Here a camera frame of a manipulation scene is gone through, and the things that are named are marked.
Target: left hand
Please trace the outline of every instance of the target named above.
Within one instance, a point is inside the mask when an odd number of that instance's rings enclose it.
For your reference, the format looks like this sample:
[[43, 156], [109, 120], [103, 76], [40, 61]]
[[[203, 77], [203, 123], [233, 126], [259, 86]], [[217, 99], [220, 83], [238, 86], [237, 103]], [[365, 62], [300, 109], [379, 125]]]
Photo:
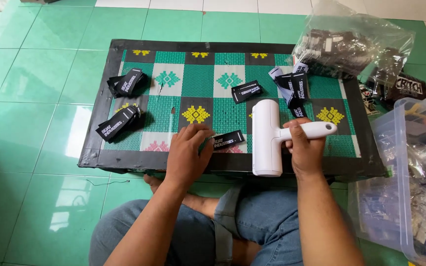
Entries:
[[214, 139], [211, 138], [205, 143], [200, 155], [198, 147], [214, 134], [215, 132], [205, 124], [190, 124], [172, 136], [165, 181], [190, 187], [208, 165], [213, 154]]

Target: plastic container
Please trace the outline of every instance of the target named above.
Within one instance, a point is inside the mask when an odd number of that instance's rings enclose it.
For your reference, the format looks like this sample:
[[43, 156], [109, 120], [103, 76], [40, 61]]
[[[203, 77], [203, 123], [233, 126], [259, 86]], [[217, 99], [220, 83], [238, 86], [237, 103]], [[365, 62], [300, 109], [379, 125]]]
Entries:
[[409, 261], [426, 266], [426, 248], [414, 247], [406, 146], [408, 135], [413, 143], [426, 144], [426, 100], [398, 100], [372, 128], [391, 177], [349, 184], [348, 212], [356, 235], [402, 251]]

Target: clear plastic bag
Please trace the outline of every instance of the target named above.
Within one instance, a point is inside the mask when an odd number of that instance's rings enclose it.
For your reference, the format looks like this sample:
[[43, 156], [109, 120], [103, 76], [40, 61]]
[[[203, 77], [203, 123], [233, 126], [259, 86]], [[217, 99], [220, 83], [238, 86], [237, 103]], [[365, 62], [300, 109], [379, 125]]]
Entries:
[[362, 75], [392, 86], [413, 47], [415, 32], [334, 0], [321, 0], [305, 19], [289, 65], [307, 64], [315, 75], [350, 79]]

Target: cable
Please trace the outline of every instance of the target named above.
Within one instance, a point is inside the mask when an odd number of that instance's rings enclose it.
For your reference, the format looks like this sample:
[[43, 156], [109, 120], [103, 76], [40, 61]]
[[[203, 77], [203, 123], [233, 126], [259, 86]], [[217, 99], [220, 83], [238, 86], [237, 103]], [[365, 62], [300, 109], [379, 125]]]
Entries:
[[[102, 185], [102, 184], [93, 184], [90, 180], [85, 179], [86, 181], [90, 182], [92, 185]], [[113, 184], [113, 183], [129, 183], [129, 180], [126, 180], [124, 182], [119, 182], [119, 181], [113, 181], [113, 182], [109, 182], [109, 183], [104, 183], [104, 184]]]

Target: foot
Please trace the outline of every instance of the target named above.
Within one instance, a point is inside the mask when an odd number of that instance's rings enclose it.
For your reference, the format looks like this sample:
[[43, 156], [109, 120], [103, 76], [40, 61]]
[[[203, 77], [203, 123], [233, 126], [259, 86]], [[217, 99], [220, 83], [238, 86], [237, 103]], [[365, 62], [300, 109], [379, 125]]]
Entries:
[[[162, 184], [162, 180], [148, 175], [144, 175], [144, 182], [151, 186], [153, 194]], [[182, 201], [182, 204], [185, 204], [195, 211], [208, 216], [210, 219], [213, 219], [214, 211], [216, 209], [216, 205], [218, 205], [219, 200], [219, 198], [201, 197], [187, 193], [184, 200]]]

